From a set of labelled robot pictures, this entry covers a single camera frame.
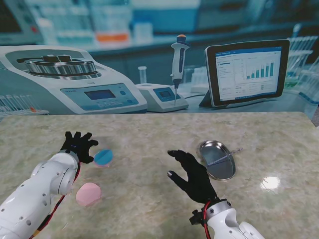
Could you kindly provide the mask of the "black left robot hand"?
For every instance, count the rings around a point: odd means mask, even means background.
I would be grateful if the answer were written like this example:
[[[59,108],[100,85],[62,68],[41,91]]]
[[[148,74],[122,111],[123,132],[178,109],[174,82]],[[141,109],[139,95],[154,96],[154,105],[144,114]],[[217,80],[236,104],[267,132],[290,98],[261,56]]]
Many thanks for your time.
[[[92,133],[88,132],[81,135],[81,132],[75,132],[74,136],[70,131],[65,132],[65,142],[61,150],[68,150],[75,153],[81,163],[89,164],[94,158],[89,155],[89,150],[92,146],[97,146],[99,143],[91,139]]]

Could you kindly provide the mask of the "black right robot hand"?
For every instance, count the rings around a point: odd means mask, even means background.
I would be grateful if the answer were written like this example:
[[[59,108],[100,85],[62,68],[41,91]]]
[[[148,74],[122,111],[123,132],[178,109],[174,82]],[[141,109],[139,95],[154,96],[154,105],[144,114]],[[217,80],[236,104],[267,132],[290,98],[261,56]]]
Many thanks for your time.
[[[187,174],[187,180],[171,170],[167,172],[167,175],[190,199],[202,204],[219,200],[210,183],[206,168],[192,154],[182,150],[169,150],[167,153],[181,164]]]

